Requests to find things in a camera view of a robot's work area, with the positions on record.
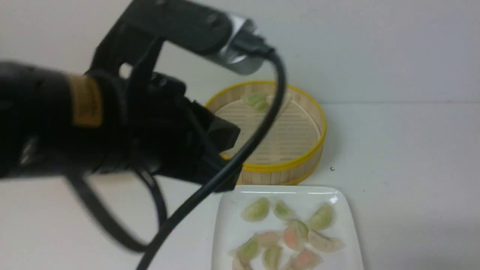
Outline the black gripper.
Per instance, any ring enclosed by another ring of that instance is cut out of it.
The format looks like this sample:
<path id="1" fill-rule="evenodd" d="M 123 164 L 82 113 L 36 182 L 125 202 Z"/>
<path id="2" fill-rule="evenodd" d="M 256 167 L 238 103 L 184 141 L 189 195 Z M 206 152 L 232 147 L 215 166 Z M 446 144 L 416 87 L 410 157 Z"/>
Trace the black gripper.
<path id="1" fill-rule="evenodd" d="M 164 41 L 105 37 L 96 48 L 87 74 L 103 91 L 113 144 L 106 167 L 144 168 L 200 184 L 201 193 L 233 191 L 243 163 L 220 152 L 235 146 L 241 129 L 187 99 L 182 81 L 154 72 Z M 207 150 L 199 131 L 219 152 Z"/>

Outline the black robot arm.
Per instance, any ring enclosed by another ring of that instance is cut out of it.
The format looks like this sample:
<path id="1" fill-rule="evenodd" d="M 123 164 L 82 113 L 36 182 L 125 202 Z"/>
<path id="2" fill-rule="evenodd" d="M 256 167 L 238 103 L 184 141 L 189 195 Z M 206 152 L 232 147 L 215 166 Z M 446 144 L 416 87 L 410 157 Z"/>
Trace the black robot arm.
<path id="1" fill-rule="evenodd" d="M 226 166 L 221 152 L 240 128 L 154 72 L 162 44 L 146 43 L 129 78 L 119 60 L 83 75 L 1 62 L 1 178 L 144 169 L 204 185 Z"/>

